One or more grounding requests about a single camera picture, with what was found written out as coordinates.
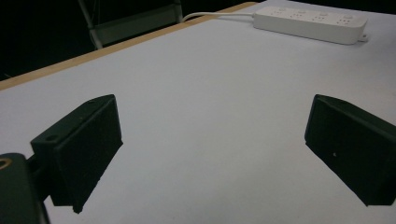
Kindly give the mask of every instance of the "white table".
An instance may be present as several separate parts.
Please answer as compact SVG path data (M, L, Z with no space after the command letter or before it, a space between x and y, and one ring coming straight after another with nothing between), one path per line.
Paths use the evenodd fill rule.
M203 22L0 92L0 154L83 102L117 97L124 145L76 215L46 200L52 223L388 223L304 144L315 94L396 124L396 16L369 17L367 43L337 45Z

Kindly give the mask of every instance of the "wooden table edge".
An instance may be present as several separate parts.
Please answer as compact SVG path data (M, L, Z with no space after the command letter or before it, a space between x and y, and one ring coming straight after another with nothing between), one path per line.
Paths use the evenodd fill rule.
M234 7L225 8L225 9L221 10L220 12L234 12L234 11L237 11L237 10L245 8L245 7L254 6L256 4L257 4L256 2L246 2L246 3L240 4L240 5L234 6ZM213 18L214 18L213 16L203 16L203 17L196 18L194 20L185 21L185 22L173 25L173 26L166 27L159 31L155 31L155 32L152 32L152 33L149 33L146 35L141 35L139 37L126 40L124 42L109 46L104 49L99 49L99 50L96 50L96 51L93 51L93 52L90 52L87 54L77 56L76 58L72 58L72 59L69 59L69 60L66 60L66 61L63 61L60 63L56 63L56 64L53 64L53 65L50 65L47 67L37 69L35 71L29 72L29 73L26 73L26 74L23 74L23 75L20 75L17 77L12 77L12 78L0 81L0 91L20 85L25 82L29 82L29 81L41 78L41 77L46 77L48 75L54 74L54 73L62 71L64 69L92 61L94 59L103 57L107 54L114 53L116 51L129 48L133 45L143 43L150 39L159 37L161 35L166 35L166 34L174 32L174 31L181 30L181 29L187 28L189 26L193 26L195 24L211 20Z

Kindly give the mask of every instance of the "extension cord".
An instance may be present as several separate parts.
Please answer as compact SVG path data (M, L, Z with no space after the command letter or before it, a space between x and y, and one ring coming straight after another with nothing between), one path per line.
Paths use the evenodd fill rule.
M367 18L287 7L264 7L253 15L257 29L297 35L338 44L355 44Z

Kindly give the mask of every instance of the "power cord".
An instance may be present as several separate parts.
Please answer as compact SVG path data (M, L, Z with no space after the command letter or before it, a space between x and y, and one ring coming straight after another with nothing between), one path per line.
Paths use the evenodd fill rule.
M198 16L249 16L254 17L254 13L221 13L221 12L195 12L191 13L183 18L181 22L188 20L191 17Z

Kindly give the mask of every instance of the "dark background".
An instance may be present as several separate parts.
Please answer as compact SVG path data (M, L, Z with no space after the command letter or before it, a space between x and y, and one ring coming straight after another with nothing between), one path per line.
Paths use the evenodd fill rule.
M168 0L101 0L95 23L112 21L162 7ZM218 11L243 0L181 0L183 14ZM396 14L389 0L302 0L329 7ZM91 15L94 0L86 0ZM0 80L15 77L94 50L78 0L0 1Z

